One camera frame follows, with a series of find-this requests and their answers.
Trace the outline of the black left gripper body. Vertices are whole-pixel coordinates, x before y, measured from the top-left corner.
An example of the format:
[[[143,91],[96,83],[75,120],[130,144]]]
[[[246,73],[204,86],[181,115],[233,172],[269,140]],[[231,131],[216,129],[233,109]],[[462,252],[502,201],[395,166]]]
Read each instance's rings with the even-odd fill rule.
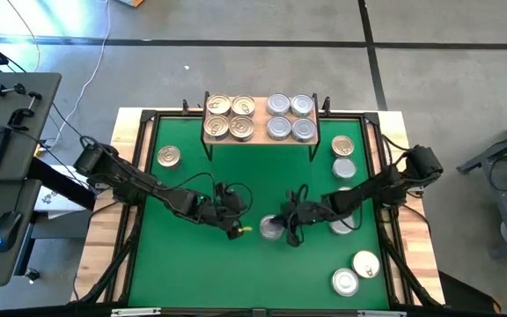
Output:
[[[200,222],[219,229],[239,229],[240,217],[247,211],[244,198],[227,184],[215,185],[215,196],[200,211]]]

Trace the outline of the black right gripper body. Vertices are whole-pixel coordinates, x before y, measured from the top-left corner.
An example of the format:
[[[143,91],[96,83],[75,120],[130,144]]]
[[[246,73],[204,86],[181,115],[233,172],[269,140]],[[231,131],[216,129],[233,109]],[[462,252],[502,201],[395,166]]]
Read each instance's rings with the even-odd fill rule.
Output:
[[[287,221],[282,225],[285,235],[291,229],[304,242],[303,226],[329,221],[331,210],[322,203],[307,201],[299,193],[288,191],[287,201],[282,204],[282,216]]]

